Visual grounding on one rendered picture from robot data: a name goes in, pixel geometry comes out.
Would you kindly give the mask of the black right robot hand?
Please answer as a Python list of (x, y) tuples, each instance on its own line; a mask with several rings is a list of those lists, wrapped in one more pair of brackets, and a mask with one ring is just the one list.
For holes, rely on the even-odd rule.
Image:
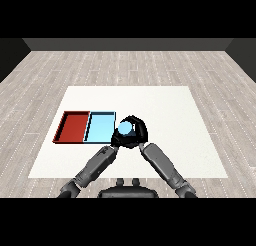
[(135, 136), (126, 137), (128, 139), (128, 144), (124, 147), (132, 149), (139, 146), (141, 143), (146, 143), (148, 141), (148, 131), (143, 120), (135, 117), (134, 115), (131, 115), (124, 118), (121, 122), (124, 121), (130, 122), (133, 125), (133, 129), (136, 133)]

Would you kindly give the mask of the red shallow open box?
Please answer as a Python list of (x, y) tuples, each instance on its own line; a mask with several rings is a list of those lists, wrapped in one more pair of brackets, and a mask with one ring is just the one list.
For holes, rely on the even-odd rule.
[(53, 138), (55, 144), (83, 144), (89, 111), (65, 111)]

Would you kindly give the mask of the light blue shallow open box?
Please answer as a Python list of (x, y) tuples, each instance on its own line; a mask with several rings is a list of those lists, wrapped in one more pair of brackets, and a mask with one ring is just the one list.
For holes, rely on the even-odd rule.
[(114, 111), (92, 111), (84, 133), (85, 144), (109, 144), (115, 130)]

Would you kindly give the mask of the small blue can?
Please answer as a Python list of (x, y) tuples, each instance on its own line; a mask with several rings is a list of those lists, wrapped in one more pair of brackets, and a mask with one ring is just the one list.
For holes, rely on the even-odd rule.
[(124, 137), (136, 135), (133, 125), (128, 121), (124, 121), (119, 124), (118, 132)]

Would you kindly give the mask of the dark grey robot body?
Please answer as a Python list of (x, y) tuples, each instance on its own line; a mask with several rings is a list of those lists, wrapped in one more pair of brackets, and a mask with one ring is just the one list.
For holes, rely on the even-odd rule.
[(124, 179), (118, 178), (116, 185), (101, 190), (98, 198), (158, 198), (158, 194), (155, 190), (142, 187), (138, 178), (132, 179), (131, 186), (125, 186)]

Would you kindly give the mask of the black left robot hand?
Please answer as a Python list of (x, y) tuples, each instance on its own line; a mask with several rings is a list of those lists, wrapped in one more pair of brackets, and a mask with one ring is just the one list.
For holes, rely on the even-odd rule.
[(124, 147), (128, 144), (128, 139), (119, 132), (118, 129), (115, 129), (111, 137), (111, 146), (112, 147)]

